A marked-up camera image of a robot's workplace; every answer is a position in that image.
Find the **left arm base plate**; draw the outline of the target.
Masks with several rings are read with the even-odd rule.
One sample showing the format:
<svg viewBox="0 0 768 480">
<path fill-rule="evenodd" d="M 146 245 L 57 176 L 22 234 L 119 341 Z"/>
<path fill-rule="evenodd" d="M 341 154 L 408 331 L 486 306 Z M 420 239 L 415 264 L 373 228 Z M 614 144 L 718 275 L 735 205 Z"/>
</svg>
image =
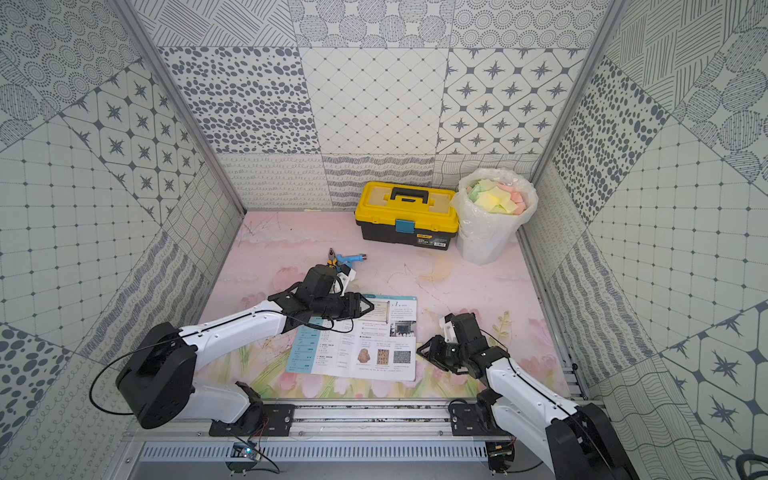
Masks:
<svg viewBox="0 0 768 480">
<path fill-rule="evenodd" d="M 251 405 L 233 423 L 213 421 L 210 437 L 288 437 L 293 424 L 294 404 Z"/>
</svg>

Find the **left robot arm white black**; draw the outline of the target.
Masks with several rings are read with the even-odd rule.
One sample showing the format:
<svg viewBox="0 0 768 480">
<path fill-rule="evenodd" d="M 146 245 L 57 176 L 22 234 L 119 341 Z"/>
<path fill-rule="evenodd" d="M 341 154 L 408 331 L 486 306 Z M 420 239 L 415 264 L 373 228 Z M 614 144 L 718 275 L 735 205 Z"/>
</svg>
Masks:
<svg viewBox="0 0 768 480">
<path fill-rule="evenodd" d="M 126 356 L 115 385 L 144 429 L 172 420 L 209 420 L 213 436 L 251 435 L 267 421 L 260 395 L 245 382 L 204 382 L 197 372 L 244 346 L 299 327 L 349 333 L 355 320 L 373 310 L 362 294 L 346 291 L 333 267 L 318 264 L 303 281 L 249 309 L 184 328 L 168 322 L 153 327 Z"/>
</svg>

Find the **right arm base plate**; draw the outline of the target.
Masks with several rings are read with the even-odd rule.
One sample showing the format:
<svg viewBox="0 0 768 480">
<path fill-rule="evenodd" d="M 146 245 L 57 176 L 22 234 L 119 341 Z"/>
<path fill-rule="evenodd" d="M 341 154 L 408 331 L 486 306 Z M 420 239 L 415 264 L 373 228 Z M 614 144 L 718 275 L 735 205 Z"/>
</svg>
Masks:
<svg viewBox="0 0 768 480">
<path fill-rule="evenodd" d="M 492 418 L 490 411 L 476 403 L 451 402 L 447 406 L 451 431 L 456 437 L 512 437 L 513 434 L 501 429 Z"/>
</svg>

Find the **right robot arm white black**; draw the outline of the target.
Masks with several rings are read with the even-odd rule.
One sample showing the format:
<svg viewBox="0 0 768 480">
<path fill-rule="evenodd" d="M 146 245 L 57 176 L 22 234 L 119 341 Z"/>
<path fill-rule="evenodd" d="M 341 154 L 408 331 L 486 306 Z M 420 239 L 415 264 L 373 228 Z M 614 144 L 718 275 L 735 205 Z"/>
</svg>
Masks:
<svg viewBox="0 0 768 480">
<path fill-rule="evenodd" d="M 558 479 L 635 479 L 638 474 L 602 408 L 580 405 L 545 387 L 490 345 L 472 313 L 449 314 L 443 332 L 416 353 L 437 369 L 484 385 L 475 401 L 452 400 L 456 436 L 488 436 L 491 471 L 506 471 L 522 442 Z"/>
</svg>

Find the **art textbook with yellow cover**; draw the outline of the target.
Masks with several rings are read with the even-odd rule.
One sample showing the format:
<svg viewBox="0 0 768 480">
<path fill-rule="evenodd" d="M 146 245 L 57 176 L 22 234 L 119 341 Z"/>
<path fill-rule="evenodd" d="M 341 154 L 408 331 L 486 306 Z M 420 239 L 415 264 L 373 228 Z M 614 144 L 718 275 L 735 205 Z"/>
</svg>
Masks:
<svg viewBox="0 0 768 480">
<path fill-rule="evenodd" d="M 370 295 L 374 310 L 360 319 L 313 318 L 292 344 L 286 371 L 353 379 L 410 382 L 416 376 L 417 299 Z"/>
</svg>

